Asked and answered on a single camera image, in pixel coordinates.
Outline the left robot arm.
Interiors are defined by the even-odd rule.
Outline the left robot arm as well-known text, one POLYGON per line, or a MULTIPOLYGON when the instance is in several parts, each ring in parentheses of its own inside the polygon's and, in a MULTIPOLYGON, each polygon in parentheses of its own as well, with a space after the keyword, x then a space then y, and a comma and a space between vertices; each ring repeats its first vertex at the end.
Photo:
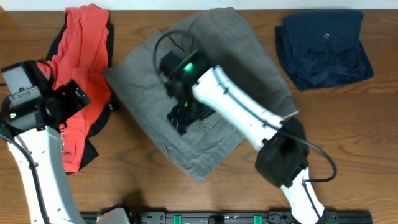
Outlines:
POLYGON ((1 138, 18 165, 31 222, 133 223, 121 205, 99 214, 79 212, 63 166, 60 126, 91 100, 75 80, 54 89, 54 74, 45 75, 39 64, 46 62, 1 69, 11 92, 1 109, 1 138))

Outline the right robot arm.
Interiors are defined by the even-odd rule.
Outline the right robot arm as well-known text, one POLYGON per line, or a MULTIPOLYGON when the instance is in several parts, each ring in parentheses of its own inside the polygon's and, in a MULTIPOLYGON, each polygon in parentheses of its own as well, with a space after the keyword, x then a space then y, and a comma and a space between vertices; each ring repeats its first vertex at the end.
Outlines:
POLYGON ((165 80, 167 94, 178 103, 167 115, 179 134, 189 125, 218 113, 258 152, 256 170, 287 198, 299 223, 325 223, 325 208, 309 181, 309 143, 296 118, 285 119, 242 91, 201 50, 182 58, 170 51, 154 67, 165 80))

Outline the grey shorts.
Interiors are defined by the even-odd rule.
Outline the grey shorts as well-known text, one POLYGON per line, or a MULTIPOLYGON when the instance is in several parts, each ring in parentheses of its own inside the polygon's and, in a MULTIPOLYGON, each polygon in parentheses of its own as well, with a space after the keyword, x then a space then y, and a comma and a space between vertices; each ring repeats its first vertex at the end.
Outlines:
POLYGON ((285 118, 299 108, 276 63, 235 9, 198 12, 176 22, 171 31, 166 38, 156 30, 104 76, 154 144, 184 173, 203 181, 244 137, 218 114, 195 121, 185 134, 177 132, 167 119, 177 100, 166 95, 154 68, 166 53, 184 56, 202 43, 230 79, 260 105, 285 118))

